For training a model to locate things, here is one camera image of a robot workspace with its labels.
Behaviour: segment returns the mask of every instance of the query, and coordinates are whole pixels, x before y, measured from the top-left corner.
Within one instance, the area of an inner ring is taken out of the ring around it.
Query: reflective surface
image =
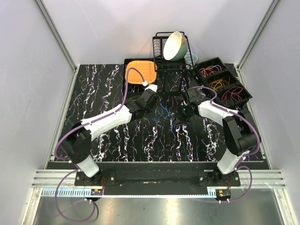
[[[242,194],[233,190],[232,198]],[[79,198],[59,198],[64,210]],[[235,203],[217,204],[196,199],[149,199],[149,198],[103,198],[98,200],[99,216],[96,213],[91,225],[283,225],[282,218],[271,190],[250,191],[249,195]],[[64,214],[72,219],[85,219],[92,205],[80,202]],[[35,225],[74,224],[57,215],[53,197],[42,197],[37,210]]]

